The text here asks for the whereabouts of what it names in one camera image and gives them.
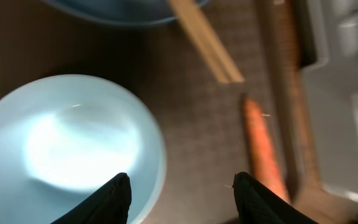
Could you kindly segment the light blue bowl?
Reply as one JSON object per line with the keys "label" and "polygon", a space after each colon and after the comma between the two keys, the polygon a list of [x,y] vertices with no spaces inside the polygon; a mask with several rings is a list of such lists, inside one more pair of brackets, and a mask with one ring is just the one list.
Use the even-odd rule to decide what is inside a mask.
{"label": "light blue bowl", "polygon": [[88,75],[56,75],[0,99],[0,223],[52,223],[109,180],[129,176],[128,223],[162,191],[167,157],[149,109],[129,90]]}

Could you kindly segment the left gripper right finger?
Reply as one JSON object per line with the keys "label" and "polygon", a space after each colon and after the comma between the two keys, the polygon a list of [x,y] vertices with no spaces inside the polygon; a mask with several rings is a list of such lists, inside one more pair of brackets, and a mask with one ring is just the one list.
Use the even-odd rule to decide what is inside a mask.
{"label": "left gripper right finger", "polygon": [[246,172],[234,176],[239,222],[247,224],[316,224]]}

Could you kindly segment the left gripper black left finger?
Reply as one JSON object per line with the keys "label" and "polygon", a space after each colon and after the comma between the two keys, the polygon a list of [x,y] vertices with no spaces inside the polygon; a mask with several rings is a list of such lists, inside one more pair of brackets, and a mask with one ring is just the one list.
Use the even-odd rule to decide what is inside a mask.
{"label": "left gripper black left finger", "polygon": [[52,224],[126,224],[131,202],[130,178],[121,172]]}

